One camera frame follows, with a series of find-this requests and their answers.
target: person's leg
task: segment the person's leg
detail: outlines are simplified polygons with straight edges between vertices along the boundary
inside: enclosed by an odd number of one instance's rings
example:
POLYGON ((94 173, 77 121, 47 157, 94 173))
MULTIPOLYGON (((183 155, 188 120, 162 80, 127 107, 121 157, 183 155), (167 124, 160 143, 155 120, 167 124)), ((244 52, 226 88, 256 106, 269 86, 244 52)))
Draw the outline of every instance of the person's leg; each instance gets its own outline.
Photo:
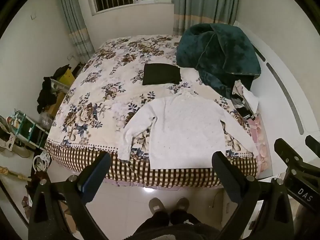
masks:
POLYGON ((170 214, 170 222, 173 225, 189 223, 198 224, 200 221, 193 215, 187 212, 189 208, 189 200, 181 198, 176 205, 176 209, 170 214))
POLYGON ((141 226, 139 226, 135 233, 139 233, 150 228, 159 228, 169 225, 169 215, 158 198, 150 200, 149 208, 153 216, 148 218, 141 226))

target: white sweater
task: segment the white sweater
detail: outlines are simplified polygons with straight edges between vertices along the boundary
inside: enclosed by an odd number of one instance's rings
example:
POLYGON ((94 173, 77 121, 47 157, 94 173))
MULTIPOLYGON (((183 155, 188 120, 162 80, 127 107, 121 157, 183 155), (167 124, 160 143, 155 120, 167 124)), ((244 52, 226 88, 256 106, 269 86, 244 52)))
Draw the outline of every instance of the white sweater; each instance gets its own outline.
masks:
POLYGON ((130 159, 132 139, 150 125, 151 169, 211 168, 213 153, 225 153, 226 132, 255 156, 257 148, 241 125, 216 102, 189 92, 145 104, 124 128, 118 158, 130 159))

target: sweater sleeve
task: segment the sweater sleeve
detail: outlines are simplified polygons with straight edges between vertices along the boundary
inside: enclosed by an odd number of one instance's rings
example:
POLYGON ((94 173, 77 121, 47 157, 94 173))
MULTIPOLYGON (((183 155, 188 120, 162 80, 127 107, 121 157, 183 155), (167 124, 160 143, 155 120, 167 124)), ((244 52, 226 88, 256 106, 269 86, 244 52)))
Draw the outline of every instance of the sweater sleeve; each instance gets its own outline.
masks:
POLYGON ((126 161, 130 159, 133 138, 145 131, 152 122, 156 121, 153 104, 156 103, 157 100, 159 99, 154 99, 141 107, 123 129, 118 145, 119 159, 126 161))
POLYGON ((215 103, 215 108, 220 113, 220 119, 226 126, 226 132, 241 143, 249 152, 253 153, 254 157, 258 155, 257 147, 252 137, 243 129, 243 127, 235 120, 226 110, 215 103))

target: metal screw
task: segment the metal screw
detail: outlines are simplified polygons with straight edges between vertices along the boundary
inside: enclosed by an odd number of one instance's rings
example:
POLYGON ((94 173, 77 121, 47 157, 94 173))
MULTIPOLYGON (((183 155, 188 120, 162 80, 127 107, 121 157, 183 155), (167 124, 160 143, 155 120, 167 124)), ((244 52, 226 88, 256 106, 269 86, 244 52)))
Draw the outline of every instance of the metal screw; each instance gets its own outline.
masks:
POLYGON ((282 179, 277 179, 277 183, 278 183, 279 185, 282 185, 282 184, 283 184, 283 180, 282 180, 282 179))
POLYGON ((46 183, 47 183, 47 180, 46 180, 46 179, 41 179, 40 185, 44 185, 44 184, 46 184, 46 183))
POLYGON ((78 178, 77 175, 71 175, 71 176, 68 178, 68 180, 69 180, 69 181, 76 181, 77 178, 78 178))
POLYGON ((248 175, 246 178, 248 181, 254 181, 254 176, 252 175, 248 175))

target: person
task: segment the person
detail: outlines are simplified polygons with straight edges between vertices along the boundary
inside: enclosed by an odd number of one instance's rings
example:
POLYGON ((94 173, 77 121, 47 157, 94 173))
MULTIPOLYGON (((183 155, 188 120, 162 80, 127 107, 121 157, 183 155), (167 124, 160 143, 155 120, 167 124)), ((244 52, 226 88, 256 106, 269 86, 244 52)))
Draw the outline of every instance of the person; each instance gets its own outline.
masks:
POLYGON ((195 216, 188 213, 189 200, 178 200, 174 211, 168 214, 158 198, 149 202, 152 217, 148 218, 127 240, 196 240, 215 239, 219 230, 202 224, 195 216))

